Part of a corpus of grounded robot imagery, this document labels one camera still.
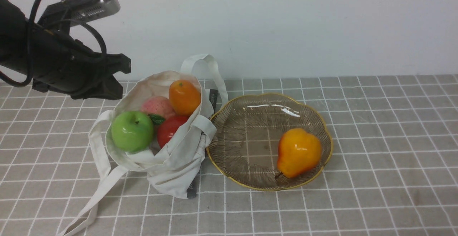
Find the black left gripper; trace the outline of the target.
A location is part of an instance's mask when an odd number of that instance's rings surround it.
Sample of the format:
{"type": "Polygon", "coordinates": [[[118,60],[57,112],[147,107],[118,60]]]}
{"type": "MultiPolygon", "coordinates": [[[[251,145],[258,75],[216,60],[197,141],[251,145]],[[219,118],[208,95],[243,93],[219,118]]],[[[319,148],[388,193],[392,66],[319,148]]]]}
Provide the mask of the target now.
{"type": "Polygon", "coordinates": [[[72,99],[121,99],[123,87],[115,73],[131,72],[131,59],[108,54],[105,41],[93,27],[85,25],[100,46],[94,52],[59,30],[24,25],[21,30],[23,87],[69,95],[72,99]]]}

